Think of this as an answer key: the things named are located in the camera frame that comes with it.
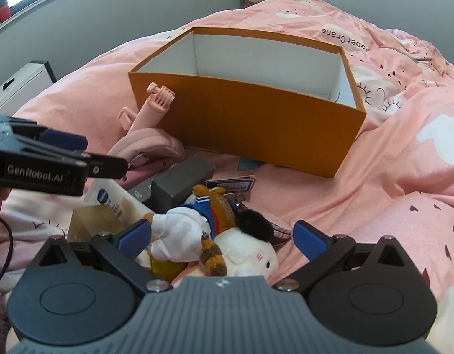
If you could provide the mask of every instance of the black pompom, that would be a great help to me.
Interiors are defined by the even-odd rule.
[[[266,242],[270,242],[275,233],[273,225],[258,211],[251,209],[239,211],[236,214],[235,226],[243,233]]]

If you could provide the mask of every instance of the pink plastic toy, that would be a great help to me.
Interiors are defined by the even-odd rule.
[[[133,121],[127,134],[139,129],[156,128],[174,100],[174,93],[166,86],[159,88],[152,82],[147,89],[151,93]]]
[[[156,128],[174,100],[173,91],[164,85],[159,88],[154,82],[148,86],[147,93],[150,96],[138,114],[124,106],[117,115],[122,128],[128,130],[127,134],[139,129]]]

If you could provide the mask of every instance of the small card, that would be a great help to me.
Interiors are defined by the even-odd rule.
[[[217,186],[223,187],[226,193],[240,193],[242,191],[251,191],[251,189],[253,189],[255,181],[255,176],[243,176],[218,180],[207,180],[206,186],[209,189]]]

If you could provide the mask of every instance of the brown fur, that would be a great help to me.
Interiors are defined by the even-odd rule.
[[[199,261],[206,268],[207,276],[227,275],[227,265],[225,264],[222,251],[207,235],[202,236]]]
[[[224,188],[217,187],[210,190],[204,185],[195,185],[192,188],[192,193],[196,197],[210,197],[210,207],[216,215],[219,233],[223,233],[224,231],[235,227],[235,215],[233,214],[233,210],[227,199],[224,197]]]

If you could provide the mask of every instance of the white device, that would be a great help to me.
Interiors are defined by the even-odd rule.
[[[55,82],[48,62],[29,62],[0,86],[0,114],[14,115],[24,103]]]

